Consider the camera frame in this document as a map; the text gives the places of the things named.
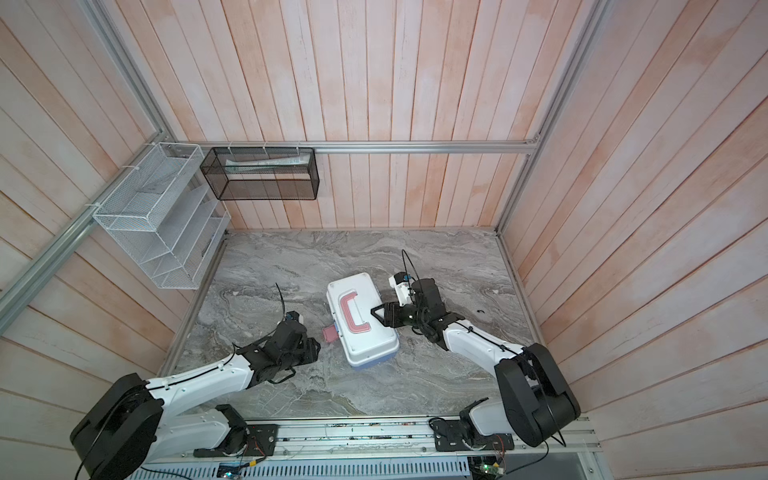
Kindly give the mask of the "pink tool box latch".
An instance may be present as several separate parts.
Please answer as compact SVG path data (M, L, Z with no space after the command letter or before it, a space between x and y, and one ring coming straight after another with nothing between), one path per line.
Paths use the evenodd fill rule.
M322 330L323 338L326 343L332 344L336 342L340 336L335 325L330 325Z

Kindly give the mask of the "pink tool box handle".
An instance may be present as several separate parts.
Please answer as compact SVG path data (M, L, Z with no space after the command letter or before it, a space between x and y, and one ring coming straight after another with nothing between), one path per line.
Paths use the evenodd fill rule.
M339 298L341 316L347 330L351 334L364 334L371 330L370 323L365 320L356 304L358 293L354 290L343 294Z

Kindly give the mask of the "blue tool box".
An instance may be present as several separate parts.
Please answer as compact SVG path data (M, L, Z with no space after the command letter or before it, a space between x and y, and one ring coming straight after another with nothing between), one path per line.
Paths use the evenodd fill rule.
M397 352L392 352L392 353L390 353L388 355L384 355L384 356L380 356L380 357L377 357L377 358L368 359L367 361L361 362L360 364L355 364L355 365L351 364L351 367L354 370L364 370L364 369L373 367L375 365L381 364L383 362L386 362L388 360L391 360L396 355L397 355Z

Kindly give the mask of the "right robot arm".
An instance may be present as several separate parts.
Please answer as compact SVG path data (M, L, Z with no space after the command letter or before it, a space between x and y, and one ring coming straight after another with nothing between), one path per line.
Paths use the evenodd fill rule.
M445 351L463 356L492 375L500 399L477 400L459 414L457 428L466 446L516 435L536 447L581 416L581 407L550 351L540 343L504 341L450 312L432 278L405 272L389 278L397 300L371 309L386 327L409 327Z

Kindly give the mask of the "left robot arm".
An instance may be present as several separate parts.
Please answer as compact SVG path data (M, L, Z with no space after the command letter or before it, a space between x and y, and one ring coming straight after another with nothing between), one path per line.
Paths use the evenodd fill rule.
M192 408L263 383L292 378L316 362L320 343L295 311L256 341L225 358L167 377L127 374L113 383L70 434L80 464L92 479L125 479L146 462L176 454L264 459L269 448L229 404L202 414Z

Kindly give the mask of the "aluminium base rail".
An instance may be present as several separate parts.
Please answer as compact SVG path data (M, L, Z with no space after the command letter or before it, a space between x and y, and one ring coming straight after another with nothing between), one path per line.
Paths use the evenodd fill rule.
M609 479L591 423L581 418L538 447L496 436L482 447L448 438L453 417L272 420L270 456L152 461L135 479Z

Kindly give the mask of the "aluminium frame rail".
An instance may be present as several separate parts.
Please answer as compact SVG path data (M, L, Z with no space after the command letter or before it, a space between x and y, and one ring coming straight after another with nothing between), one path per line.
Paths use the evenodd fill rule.
M102 1L81 1L81 8L91 25L106 38L105 43L110 53L117 58L118 66L129 78L129 85L139 89L139 97L152 115L159 113L157 102L152 97L145 80L135 66L122 39L119 38L114 23ZM600 36L606 15L614 7L612 1L591 1L587 4L584 23L578 31L565 70L560 77L554 97L548 104L541 128L535 139L526 140L387 140L387 141L290 141L290 142L240 142L243 148L311 148L317 154L528 154L523 173L514 184L513 193L503 207L506 215L512 213L515 202L525 182L528 170L535 163L535 157L543 151L545 142L550 137L550 130L557 122L557 109L562 107L568 96L568 89L575 85L580 69L590 55L592 42ZM106 199L120 188L125 179L139 168L143 158L161 143L168 143L173 138L170 128L161 125L158 131L147 139L129 162L106 183L101 191L83 205L80 213L58 235L49 242L44 250L13 280L13 284L1 295L1 331L16 321L23 310L55 276L58 270L71 257L75 250L92 233L96 226L95 213Z

